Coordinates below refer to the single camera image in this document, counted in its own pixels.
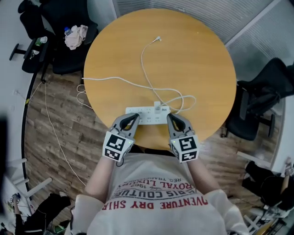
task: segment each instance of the wooden floor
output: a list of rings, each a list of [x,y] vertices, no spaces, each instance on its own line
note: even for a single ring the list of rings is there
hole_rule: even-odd
[[[101,157],[107,128],[93,110],[77,102],[76,88],[80,78],[80,73],[63,76],[53,74],[51,68],[48,68],[45,76],[51,121],[68,161],[86,183]],[[39,83],[38,74],[33,91]],[[81,95],[81,100],[90,105],[86,95]],[[258,197],[241,186],[246,161],[237,157],[236,153],[237,151],[258,153],[259,157],[270,161],[275,150],[280,124],[281,122],[277,120],[274,137],[271,139],[266,136],[268,128],[261,124],[255,141],[244,141],[233,134],[222,139],[220,134],[224,129],[220,128],[202,143],[199,156],[217,178],[222,189],[228,195],[233,195],[231,201],[237,204],[242,213],[246,213],[252,205],[261,205],[261,203]],[[33,204],[37,207],[49,193],[62,190],[69,195],[73,206],[76,195],[83,192],[84,186],[66,163],[49,123],[45,108],[44,84],[38,88],[29,102],[24,141],[25,157],[28,159],[26,171],[30,179],[29,187],[36,186],[48,177],[53,178],[45,189],[33,196]],[[54,224],[66,219],[70,219],[69,208],[58,215]]]

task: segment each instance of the forearm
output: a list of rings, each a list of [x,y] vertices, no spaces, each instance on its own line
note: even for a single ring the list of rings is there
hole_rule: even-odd
[[[286,175],[282,184],[281,194],[284,192],[286,188],[288,188],[290,176]]]
[[[187,164],[195,187],[202,194],[220,189],[219,184],[200,159],[189,161]]]
[[[97,198],[104,203],[106,202],[114,163],[115,161],[107,157],[100,158],[94,173],[85,187],[86,195]]]
[[[20,213],[20,210],[19,210],[19,208],[18,208],[17,201],[14,200],[14,199],[13,199],[13,205],[14,205],[14,213],[15,213],[16,215],[20,215],[21,213]]]

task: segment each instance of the hand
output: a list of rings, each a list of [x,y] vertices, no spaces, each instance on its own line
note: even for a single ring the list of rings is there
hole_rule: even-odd
[[[18,201],[18,196],[16,194],[12,195],[12,202],[14,205],[17,204],[17,201]]]
[[[293,167],[292,167],[292,160],[290,157],[287,158],[285,167],[285,175],[292,175],[294,173]]]

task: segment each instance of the plastic bottle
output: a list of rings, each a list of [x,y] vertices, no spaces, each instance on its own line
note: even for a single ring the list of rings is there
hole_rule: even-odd
[[[64,34],[65,34],[66,36],[70,35],[71,33],[72,33],[72,31],[71,31],[71,29],[70,29],[69,27],[65,27],[65,28],[64,28]]]

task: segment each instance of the black office chair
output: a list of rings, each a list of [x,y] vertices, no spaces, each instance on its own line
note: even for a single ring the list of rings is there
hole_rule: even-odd
[[[284,63],[274,58],[270,60],[255,79],[239,81],[233,108],[226,120],[226,134],[229,132],[245,139],[254,140],[259,123],[269,126],[271,138],[275,127],[275,116],[264,119],[263,114],[277,104],[280,99],[294,94],[294,76]]]
[[[53,72],[66,74],[83,71],[88,50],[98,34],[97,24],[88,15],[87,0],[47,0],[40,9],[58,38]],[[70,50],[64,42],[64,28],[74,25],[88,26],[88,31],[83,44]]]
[[[17,44],[9,60],[12,60],[14,54],[23,54],[24,62],[22,70],[27,73],[36,73],[43,66],[41,81],[44,81],[46,69],[52,61],[55,35],[44,28],[39,7],[36,5],[29,5],[25,12],[21,14],[20,20],[27,31],[28,37],[32,39],[32,42],[27,50],[18,49],[19,44]],[[44,36],[48,38],[47,42],[41,46],[35,45],[36,40]],[[39,54],[33,54],[33,50],[38,51]]]

